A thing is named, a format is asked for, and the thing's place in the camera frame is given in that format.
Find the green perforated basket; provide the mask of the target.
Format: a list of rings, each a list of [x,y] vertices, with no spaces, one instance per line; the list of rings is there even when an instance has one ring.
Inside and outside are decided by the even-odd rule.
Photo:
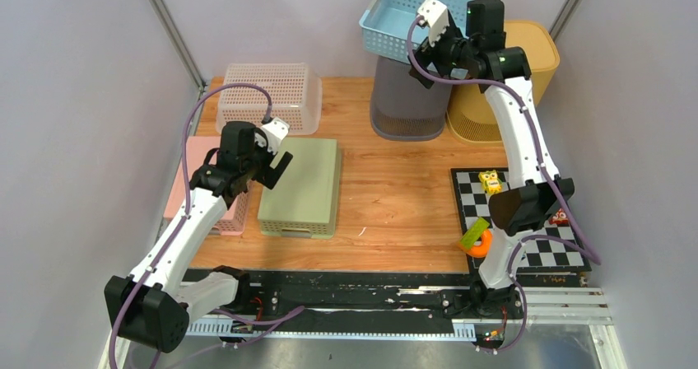
[[[286,138],[292,155],[273,189],[264,188],[258,223],[265,236],[330,239],[337,226],[342,150],[331,138]]]

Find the white perforated basket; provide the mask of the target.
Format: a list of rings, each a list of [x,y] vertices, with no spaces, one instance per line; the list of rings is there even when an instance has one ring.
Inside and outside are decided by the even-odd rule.
[[[291,135],[310,135],[319,128],[322,112],[322,80],[306,63],[232,63],[223,83],[249,83],[263,88],[272,99],[272,117],[290,125]],[[266,97],[249,88],[226,89],[220,93],[216,131],[230,121],[257,125],[268,107]]]

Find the yellow slatted waste bin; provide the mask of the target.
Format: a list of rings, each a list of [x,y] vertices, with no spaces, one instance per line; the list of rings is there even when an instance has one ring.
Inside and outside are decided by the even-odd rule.
[[[539,104],[560,63],[556,45],[547,29],[535,21],[506,21],[508,47],[520,47],[527,55],[532,71],[533,101]],[[460,142],[472,145],[497,145],[501,142],[496,118],[477,86],[452,89],[446,122]]]

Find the blue perforated basket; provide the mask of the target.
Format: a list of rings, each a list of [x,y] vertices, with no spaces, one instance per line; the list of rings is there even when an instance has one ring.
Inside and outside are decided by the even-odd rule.
[[[372,0],[362,15],[364,49],[372,54],[409,63],[406,38],[418,7],[425,0]],[[460,29],[465,28],[470,0],[438,0],[445,4]]]

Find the grey slatted waste bin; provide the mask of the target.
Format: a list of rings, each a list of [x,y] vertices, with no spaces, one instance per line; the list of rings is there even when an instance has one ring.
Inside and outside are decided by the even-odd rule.
[[[451,87],[424,87],[409,75],[410,66],[378,57],[370,98],[370,123],[380,137],[392,141],[429,141],[441,135]]]

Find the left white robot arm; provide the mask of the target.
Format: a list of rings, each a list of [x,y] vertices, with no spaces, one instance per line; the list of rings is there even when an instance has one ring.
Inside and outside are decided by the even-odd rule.
[[[105,300],[113,338],[170,353],[188,327],[224,306],[233,314],[252,303],[248,275],[229,266],[213,269],[203,280],[181,283],[211,229],[247,193],[249,182],[275,187],[293,156],[281,152],[290,126],[271,118],[260,126],[233,121],[221,131],[220,144],[202,165],[185,172],[186,193],[165,234],[127,277],[113,276]]]

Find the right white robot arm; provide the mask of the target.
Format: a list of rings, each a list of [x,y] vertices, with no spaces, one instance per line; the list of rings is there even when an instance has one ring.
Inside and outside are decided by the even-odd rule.
[[[418,46],[407,46],[410,73],[425,87],[436,82],[454,85],[452,70],[465,70],[463,84],[479,86],[500,130],[508,189],[489,198],[491,247],[470,287],[470,306],[485,318],[522,298],[514,281],[523,242],[541,234],[575,191],[573,180],[560,176],[547,152],[528,58],[522,48],[506,45],[504,12],[501,0],[472,0],[466,29],[460,30],[444,3],[424,0],[412,24],[426,28],[427,37]]]

